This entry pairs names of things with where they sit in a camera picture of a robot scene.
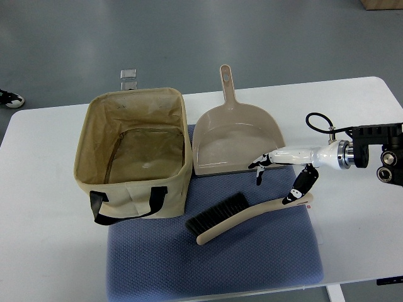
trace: black handle strap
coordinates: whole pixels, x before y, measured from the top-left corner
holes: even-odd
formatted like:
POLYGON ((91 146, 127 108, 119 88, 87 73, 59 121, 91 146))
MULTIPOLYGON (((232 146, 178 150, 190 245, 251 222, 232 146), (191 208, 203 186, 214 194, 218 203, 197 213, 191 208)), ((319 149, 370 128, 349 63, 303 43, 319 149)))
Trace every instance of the black handle strap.
POLYGON ((109 202, 107 195, 103 192, 90 191, 89 200, 91 202, 91 209, 94 214, 94 221, 100 225, 112 225, 119 221, 123 221, 123 220, 127 220, 127 219, 142 218, 142 217, 150 216, 152 214, 157 213, 159 210, 161 210, 161 208, 164 204, 165 195, 167 193, 168 193, 168 188, 166 186, 152 187, 150 201, 149 201, 150 211, 148 213, 140 215, 140 216, 127 217, 127 218, 114 218, 114 217, 105 216, 105 215, 102 215, 99 213, 102 203, 109 202))

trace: cardboard box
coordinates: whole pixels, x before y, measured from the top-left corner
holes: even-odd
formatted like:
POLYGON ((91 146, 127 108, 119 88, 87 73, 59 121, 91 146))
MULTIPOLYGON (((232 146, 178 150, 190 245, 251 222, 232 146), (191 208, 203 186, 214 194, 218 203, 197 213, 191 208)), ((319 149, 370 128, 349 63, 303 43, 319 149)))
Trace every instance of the cardboard box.
POLYGON ((361 0, 367 11, 377 9, 403 9, 403 0, 361 0))

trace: black bristles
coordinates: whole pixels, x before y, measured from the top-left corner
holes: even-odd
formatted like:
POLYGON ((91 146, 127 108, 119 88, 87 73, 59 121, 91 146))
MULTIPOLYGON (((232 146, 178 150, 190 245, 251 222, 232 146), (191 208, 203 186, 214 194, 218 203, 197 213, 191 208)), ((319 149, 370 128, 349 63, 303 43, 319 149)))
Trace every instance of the black bristles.
POLYGON ((186 223, 186 228, 194 234, 199 236, 205 231, 211 229, 220 222, 234 216, 235 214, 248 208, 249 204, 242 193, 237 193, 209 209, 201 212, 193 218, 190 218, 186 223))

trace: dustpan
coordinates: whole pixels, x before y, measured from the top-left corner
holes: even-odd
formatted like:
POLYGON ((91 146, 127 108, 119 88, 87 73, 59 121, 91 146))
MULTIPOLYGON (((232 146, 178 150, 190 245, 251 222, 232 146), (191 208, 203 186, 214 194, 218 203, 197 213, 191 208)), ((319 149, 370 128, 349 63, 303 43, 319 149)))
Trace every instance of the dustpan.
POLYGON ((231 68, 221 66, 220 75, 225 103, 202 115, 193 132, 193 165, 198 176, 249 171, 248 165, 259 156, 285 146, 269 113, 237 102, 231 68))

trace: shoe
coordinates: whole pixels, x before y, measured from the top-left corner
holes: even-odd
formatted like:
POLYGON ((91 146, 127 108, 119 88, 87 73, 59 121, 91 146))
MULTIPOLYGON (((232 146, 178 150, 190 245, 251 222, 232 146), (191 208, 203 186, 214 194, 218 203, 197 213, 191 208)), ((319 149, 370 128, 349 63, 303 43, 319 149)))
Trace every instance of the shoe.
POLYGON ((10 108, 19 108, 25 103, 22 96, 0 89, 0 104, 5 104, 10 108))

